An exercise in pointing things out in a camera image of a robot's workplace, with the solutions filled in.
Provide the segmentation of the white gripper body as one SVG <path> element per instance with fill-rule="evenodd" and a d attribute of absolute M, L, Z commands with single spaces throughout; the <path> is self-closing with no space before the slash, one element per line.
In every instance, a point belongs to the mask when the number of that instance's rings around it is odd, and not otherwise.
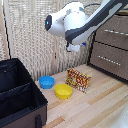
<path fill-rule="evenodd" d="M 80 50 L 80 45 L 72 45 L 71 43 L 67 42 L 66 50 L 67 52 L 78 52 Z"/>

